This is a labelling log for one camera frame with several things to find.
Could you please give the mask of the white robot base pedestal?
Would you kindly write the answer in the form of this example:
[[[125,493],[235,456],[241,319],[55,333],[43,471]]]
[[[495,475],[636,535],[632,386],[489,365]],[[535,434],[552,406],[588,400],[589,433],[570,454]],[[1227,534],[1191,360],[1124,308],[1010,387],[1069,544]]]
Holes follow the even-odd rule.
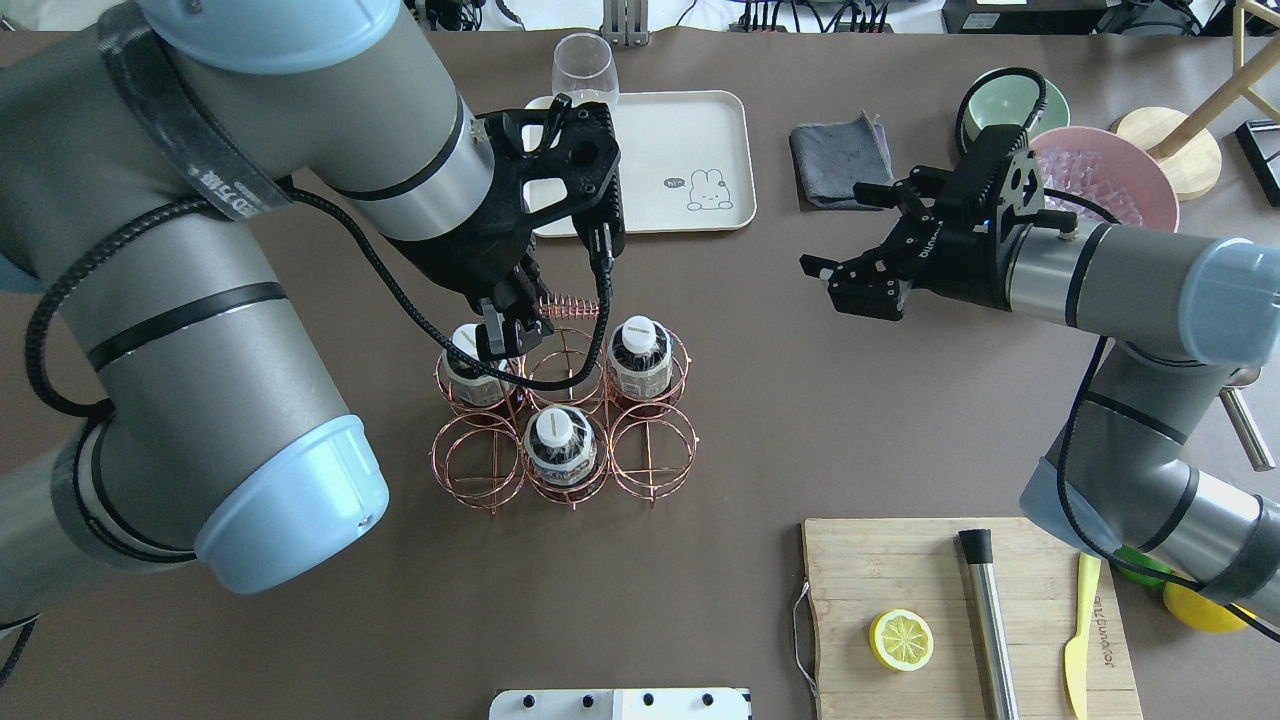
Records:
[[[750,691],[732,687],[509,689],[489,719],[751,719]]]

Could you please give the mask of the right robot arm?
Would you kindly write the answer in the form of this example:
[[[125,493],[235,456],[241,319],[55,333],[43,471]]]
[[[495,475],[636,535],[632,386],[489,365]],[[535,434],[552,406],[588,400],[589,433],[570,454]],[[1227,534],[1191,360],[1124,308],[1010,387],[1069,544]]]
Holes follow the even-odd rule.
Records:
[[[854,193],[900,219],[856,258],[801,256],[840,313],[899,320],[927,290],[1098,337],[1023,514],[1108,561],[1144,553],[1276,639],[1277,502],[1181,454],[1229,380],[1277,352],[1277,250],[1048,209],[1019,126],[983,129],[952,170]]]

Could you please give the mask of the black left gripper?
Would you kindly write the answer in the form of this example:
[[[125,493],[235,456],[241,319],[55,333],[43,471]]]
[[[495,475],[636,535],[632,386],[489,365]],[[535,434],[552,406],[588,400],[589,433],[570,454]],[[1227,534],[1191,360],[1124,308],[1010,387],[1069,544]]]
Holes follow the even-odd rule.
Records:
[[[462,206],[430,222],[428,201],[407,200],[387,240],[435,284],[461,293],[480,316],[477,357],[521,357],[552,333],[549,292],[534,259],[535,233],[570,219],[588,250],[596,297],[612,296],[625,249],[620,142],[611,109],[557,97],[547,109],[492,111],[462,135]]]

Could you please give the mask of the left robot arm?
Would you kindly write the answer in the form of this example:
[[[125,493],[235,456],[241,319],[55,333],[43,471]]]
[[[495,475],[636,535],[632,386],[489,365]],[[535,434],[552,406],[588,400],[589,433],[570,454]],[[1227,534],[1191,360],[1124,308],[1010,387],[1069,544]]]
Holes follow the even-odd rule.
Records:
[[[389,489],[252,217],[308,205],[387,268],[311,170],[481,316],[484,375],[550,334],[532,233],[571,217],[600,310],[625,246],[611,109],[476,115],[401,1],[125,1],[3,70],[3,288],[40,297],[37,397],[82,420],[3,478],[3,633],[108,578],[206,564],[288,582]]]

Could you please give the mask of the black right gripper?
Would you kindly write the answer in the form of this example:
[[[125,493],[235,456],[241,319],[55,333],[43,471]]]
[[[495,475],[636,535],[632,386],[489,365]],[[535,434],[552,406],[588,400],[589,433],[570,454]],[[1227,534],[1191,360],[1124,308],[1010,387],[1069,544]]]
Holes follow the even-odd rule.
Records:
[[[913,168],[890,184],[858,182],[852,195],[896,208],[900,218],[858,258],[800,256],[804,274],[826,282],[836,311],[897,322],[911,290],[1010,310],[1019,234],[1044,206],[1024,128],[988,126],[955,169]]]

